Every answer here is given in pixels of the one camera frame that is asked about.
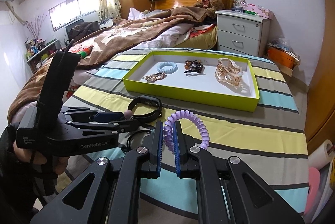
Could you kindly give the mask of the person's left hand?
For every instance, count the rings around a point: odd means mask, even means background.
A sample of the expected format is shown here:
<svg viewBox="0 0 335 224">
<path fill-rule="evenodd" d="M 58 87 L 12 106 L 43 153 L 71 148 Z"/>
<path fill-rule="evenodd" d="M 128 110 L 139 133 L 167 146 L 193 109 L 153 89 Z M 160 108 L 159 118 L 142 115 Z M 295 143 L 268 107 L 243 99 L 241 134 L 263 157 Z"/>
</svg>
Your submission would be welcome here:
<svg viewBox="0 0 335 224">
<path fill-rule="evenodd" d="M 17 158 L 22 162 L 30 162 L 32 159 L 32 151 L 29 149 L 22 149 L 17 147 L 17 142 L 14 141 L 13 144 L 14 153 L 17 156 Z M 43 165 L 46 164 L 47 160 L 46 157 L 43 156 L 41 153 L 36 152 L 35 156 L 33 157 L 33 164 L 35 165 Z M 61 175 L 65 172 L 69 162 L 69 157 L 59 157 L 55 167 L 54 172 L 58 175 Z"/>
</svg>

